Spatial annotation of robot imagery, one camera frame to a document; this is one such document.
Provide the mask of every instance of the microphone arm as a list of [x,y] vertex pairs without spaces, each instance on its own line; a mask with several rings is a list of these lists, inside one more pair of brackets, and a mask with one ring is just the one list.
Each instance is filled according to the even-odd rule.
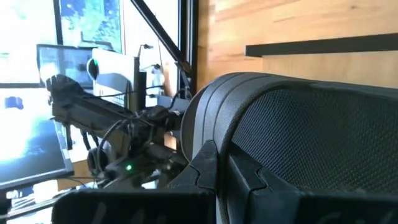
[[65,75],[49,78],[46,86],[51,93],[55,121],[106,138],[112,147],[107,153],[112,161],[128,153],[129,133],[126,128],[116,125],[134,116],[131,111],[85,92],[75,80]]

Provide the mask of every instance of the green led light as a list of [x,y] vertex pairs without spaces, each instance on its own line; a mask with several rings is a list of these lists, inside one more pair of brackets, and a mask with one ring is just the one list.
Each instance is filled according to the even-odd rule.
[[132,170],[132,165],[127,165],[127,166],[126,166],[126,170],[127,170],[127,171]]

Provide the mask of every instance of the wall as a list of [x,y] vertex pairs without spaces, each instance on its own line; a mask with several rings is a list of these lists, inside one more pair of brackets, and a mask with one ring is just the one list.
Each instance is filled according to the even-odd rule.
[[398,87],[398,52],[244,56],[244,46],[398,32],[396,0],[206,0],[198,87],[237,71]]

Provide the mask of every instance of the monitor screen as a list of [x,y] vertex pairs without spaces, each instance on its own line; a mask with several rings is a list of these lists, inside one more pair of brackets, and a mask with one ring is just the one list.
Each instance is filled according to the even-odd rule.
[[87,61],[91,58],[92,47],[71,47],[64,45],[37,45],[37,66],[40,79],[53,75],[66,75],[78,82],[84,89],[93,89],[93,80],[87,72]]
[[50,119],[45,98],[21,91],[0,94],[0,190],[73,175],[62,125]]

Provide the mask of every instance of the glass window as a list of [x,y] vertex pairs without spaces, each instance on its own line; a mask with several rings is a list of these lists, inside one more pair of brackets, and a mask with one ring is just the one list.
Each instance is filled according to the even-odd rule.
[[36,44],[56,43],[53,1],[0,1],[0,21],[0,83],[38,83]]
[[[178,0],[145,0],[145,3],[174,43],[178,45]],[[159,85],[158,80],[165,80],[166,90],[169,90],[166,93],[173,95],[177,91],[177,67],[174,59],[130,1],[124,2],[123,10],[126,54],[137,55],[142,44],[153,46],[151,49],[142,50],[140,57],[140,67],[148,68],[146,69],[147,86]],[[162,66],[164,78],[159,78],[159,73],[154,72],[150,67],[157,63]]]
[[111,45],[122,52],[119,0],[60,0],[64,45]]
[[[51,118],[51,109],[47,104],[47,92],[44,89],[0,89],[0,164],[4,161],[19,159],[24,155],[40,155],[40,147],[27,147],[27,142],[34,138],[33,120],[37,117]],[[18,100],[6,102],[7,98]]]

